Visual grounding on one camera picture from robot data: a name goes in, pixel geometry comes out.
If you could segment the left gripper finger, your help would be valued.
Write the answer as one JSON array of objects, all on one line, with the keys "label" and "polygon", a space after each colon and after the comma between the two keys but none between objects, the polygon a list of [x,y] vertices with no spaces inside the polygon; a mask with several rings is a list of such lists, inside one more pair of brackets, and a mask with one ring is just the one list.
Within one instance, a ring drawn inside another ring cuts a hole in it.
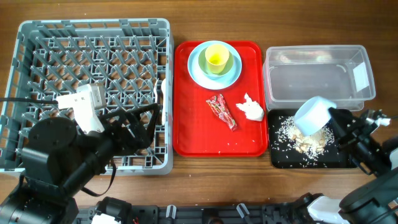
[{"label": "left gripper finger", "polygon": [[125,112],[125,116],[140,116],[142,113],[152,112],[152,116],[158,117],[160,113],[160,106],[157,103],[141,106],[137,109]]},{"label": "left gripper finger", "polygon": [[157,119],[158,117],[151,116],[147,124],[143,148],[148,148],[154,140]]}]

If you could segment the light blue bowl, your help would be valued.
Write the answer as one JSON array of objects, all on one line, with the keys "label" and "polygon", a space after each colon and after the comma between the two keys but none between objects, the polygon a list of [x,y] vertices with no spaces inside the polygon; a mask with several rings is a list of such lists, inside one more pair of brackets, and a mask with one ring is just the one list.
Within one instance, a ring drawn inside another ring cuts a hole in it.
[{"label": "light blue bowl", "polygon": [[331,119],[328,112],[330,108],[336,109],[336,103],[321,96],[314,96],[297,110],[294,124],[304,136],[313,135]]}]

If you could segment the white plastic fork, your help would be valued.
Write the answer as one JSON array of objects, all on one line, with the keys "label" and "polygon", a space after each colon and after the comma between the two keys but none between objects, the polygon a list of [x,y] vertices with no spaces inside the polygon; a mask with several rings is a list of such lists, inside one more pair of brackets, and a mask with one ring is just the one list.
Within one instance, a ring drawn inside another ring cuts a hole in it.
[{"label": "white plastic fork", "polygon": [[155,86],[154,86],[154,96],[155,96],[154,103],[159,104],[159,94],[158,94],[158,85],[157,84],[155,84]]}]

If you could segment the rice and nut leftovers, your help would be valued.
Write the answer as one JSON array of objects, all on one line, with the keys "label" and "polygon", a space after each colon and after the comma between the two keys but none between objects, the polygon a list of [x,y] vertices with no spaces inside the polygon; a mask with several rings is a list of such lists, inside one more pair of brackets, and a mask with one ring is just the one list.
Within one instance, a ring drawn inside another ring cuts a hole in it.
[{"label": "rice and nut leftovers", "polygon": [[280,169],[324,166],[332,160],[335,135],[324,126],[310,136],[304,136],[294,124],[293,116],[278,116],[270,130],[272,164]]}]

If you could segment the red snack wrapper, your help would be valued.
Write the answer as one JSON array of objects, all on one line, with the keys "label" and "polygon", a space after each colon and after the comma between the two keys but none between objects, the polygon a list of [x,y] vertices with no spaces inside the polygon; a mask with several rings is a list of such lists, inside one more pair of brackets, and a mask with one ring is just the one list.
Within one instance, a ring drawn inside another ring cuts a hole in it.
[{"label": "red snack wrapper", "polygon": [[211,108],[212,112],[223,122],[225,122],[231,131],[234,131],[238,125],[229,112],[225,98],[222,94],[212,96],[206,100],[206,103]]}]

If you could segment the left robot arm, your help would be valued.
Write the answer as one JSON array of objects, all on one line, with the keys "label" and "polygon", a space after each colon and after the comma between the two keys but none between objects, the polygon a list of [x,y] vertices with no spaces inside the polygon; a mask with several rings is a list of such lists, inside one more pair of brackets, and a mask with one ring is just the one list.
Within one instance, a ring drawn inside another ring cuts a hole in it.
[{"label": "left robot arm", "polygon": [[79,192],[96,196],[85,187],[111,165],[114,156],[149,147],[160,106],[156,103],[132,111],[100,116],[104,131],[85,134],[67,118],[49,118],[35,124],[22,149],[24,172],[1,204],[1,223],[72,223],[79,209]]}]

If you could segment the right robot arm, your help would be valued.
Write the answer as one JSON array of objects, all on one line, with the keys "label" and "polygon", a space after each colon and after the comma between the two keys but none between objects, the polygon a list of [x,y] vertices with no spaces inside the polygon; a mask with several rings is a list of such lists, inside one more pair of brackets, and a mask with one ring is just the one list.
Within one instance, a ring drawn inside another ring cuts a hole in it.
[{"label": "right robot arm", "polygon": [[360,117],[334,108],[327,110],[338,140],[338,150],[365,174],[375,179],[355,189],[342,200],[323,194],[306,194],[295,201],[292,212],[300,223],[397,223],[397,138],[379,144],[372,133],[387,126],[391,118],[377,110]]}]

